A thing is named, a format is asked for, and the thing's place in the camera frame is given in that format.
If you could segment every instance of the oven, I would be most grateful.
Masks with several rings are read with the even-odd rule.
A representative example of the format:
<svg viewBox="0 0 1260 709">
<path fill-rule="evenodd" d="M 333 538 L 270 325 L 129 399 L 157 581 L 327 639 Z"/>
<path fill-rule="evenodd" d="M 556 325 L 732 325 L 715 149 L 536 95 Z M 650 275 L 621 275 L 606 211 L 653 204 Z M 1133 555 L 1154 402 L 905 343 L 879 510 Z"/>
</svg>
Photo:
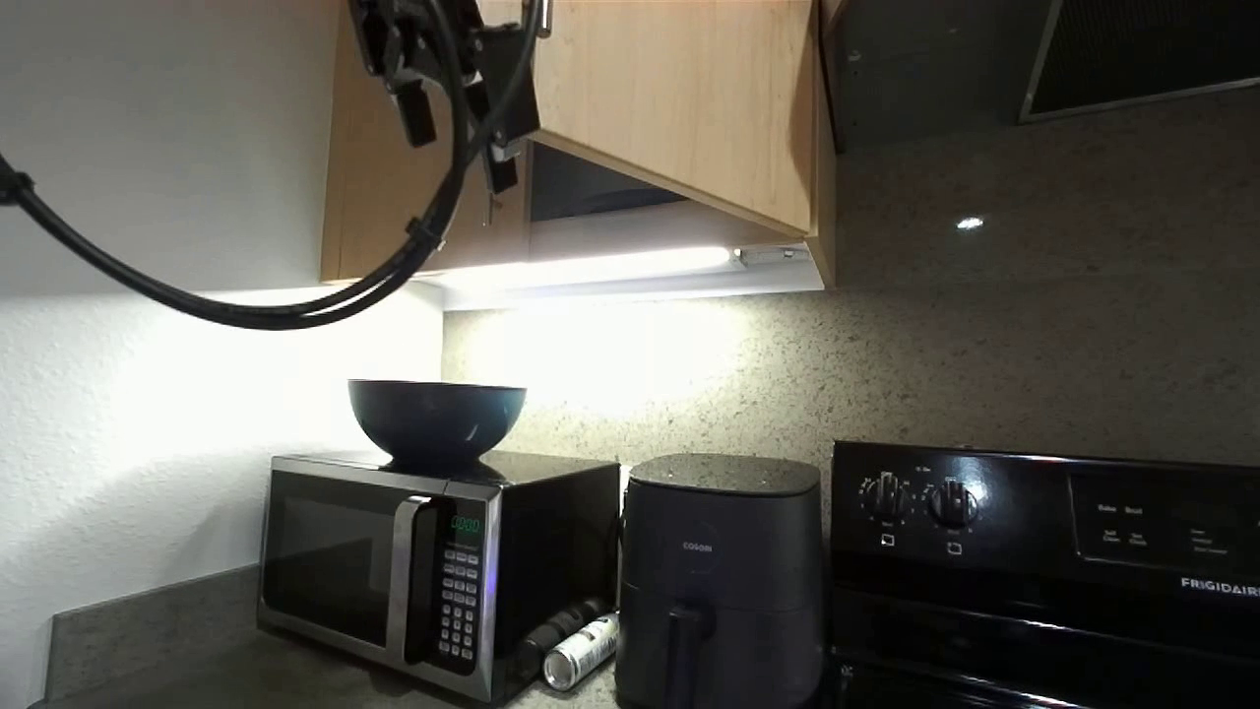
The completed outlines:
<svg viewBox="0 0 1260 709">
<path fill-rule="evenodd" d="M 839 442 L 843 709 L 1260 703 L 1260 469 Z"/>
</svg>

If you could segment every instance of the cord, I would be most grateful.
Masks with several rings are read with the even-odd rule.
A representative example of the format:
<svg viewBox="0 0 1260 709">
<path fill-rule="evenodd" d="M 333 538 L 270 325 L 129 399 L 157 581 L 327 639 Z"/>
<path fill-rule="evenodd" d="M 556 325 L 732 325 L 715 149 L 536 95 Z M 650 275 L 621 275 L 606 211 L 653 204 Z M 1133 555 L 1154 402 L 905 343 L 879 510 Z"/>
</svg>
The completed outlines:
<svg viewBox="0 0 1260 709">
<path fill-rule="evenodd" d="M 439 194 L 430 198 L 427 211 L 407 224 L 407 242 L 386 265 L 377 265 L 375 270 L 355 278 L 350 286 L 338 286 L 333 296 L 305 297 L 305 303 L 270 303 L 270 305 L 246 305 L 246 303 L 225 303 L 225 297 L 207 297 L 207 296 L 182 292 L 167 278 L 153 278 L 153 275 L 123 265 L 119 257 L 104 251 L 100 242 L 91 242 L 81 229 L 73 229 L 37 194 L 37 182 L 29 173 L 22 173 L 6 160 L 6 154 L 0 154 L 0 208 L 6 204 L 23 208 L 49 234 L 56 234 L 81 261 L 94 265 L 100 270 L 107 270 L 123 286 L 133 286 L 137 296 L 150 296 L 150 297 L 157 297 L 173 312 L 186 312 L 195 318 L 211 318 L 222 325 L 247 325 L 247 330 L 305 330 L 305 325 L 327 325 L 327 322 L 350 318 L 350 313 L 381 303 L 386 296 L 393 296 L 442 248 L 442 234 L 447 234 L 452 208 L 460 202 L 469 165 L 477 160 L 482 149 L 490 149 L 494 132 L 503 125 L 503 114 L 511 108 L 511 98 L 522 95 L 522 85 L 528 78 L 541 18 L 543 18 L 543 6 L 528 2 L 524 41 L 522 41 L 511 76 L 503 82 L 503 95 L 485 114 L 485 123 L 474 125 L 474 108 L 460 91 L 457 36 L 448 27 L 442 0 L 427 0 L 427 2 L 432 11 L 432 27 L 439 27 L 432 30 L 439 36 L 439 65 L 442 65 L 439 82 L 452 100 L 452 157 L 448 157 L 448 169 L 447 169 Z"/>
</svg>

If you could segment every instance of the microwave window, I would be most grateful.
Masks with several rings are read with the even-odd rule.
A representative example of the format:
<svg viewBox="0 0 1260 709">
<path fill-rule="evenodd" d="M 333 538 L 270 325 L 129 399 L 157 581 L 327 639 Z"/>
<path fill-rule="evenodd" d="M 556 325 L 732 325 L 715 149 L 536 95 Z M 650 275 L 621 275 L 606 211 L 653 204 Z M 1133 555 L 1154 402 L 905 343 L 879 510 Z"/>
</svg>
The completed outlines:
<svg viewBox="0 0 1260 709">
<path fill-rule="evenodd" d="M 270 607 L 386 643 L 402 493 L 281 476 L 266 564 Z"/>
</svg>

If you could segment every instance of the microwave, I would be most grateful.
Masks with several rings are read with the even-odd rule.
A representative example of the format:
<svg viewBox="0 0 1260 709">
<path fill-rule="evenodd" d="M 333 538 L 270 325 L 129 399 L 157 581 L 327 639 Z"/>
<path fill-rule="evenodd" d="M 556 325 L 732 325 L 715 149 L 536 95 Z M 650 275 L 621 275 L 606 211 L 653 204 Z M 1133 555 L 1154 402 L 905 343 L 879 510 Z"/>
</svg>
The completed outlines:
<svg viewBox="0 0 1260 709">
<path fill-rule="evenodd" d="M 615 607 L 620 473 L 533 452 L 427 473 L 276 455 L 255 616 L 502 703 L 536 679 L 552 613 Z"/>
</svg>

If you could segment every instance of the white wall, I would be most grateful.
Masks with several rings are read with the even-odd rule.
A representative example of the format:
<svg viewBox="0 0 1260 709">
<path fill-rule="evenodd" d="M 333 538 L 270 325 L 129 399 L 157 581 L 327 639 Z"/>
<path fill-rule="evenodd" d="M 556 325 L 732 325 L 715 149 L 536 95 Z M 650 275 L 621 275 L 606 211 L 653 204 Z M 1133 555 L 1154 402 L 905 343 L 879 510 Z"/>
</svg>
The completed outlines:
<svg viewBox="0 0 1260 709">
<path fill-rule="evenodd" d="M 211 292 L 316 283 L 335 0 L 6 0 L 0 154 Z M 246 565 L 274 452 L 365 446 L 347 376 L 432 376 L 427 296 L 312 333 L 162 312 L 0 211 L 0 709 L 56 610 Z"/>
</svg>

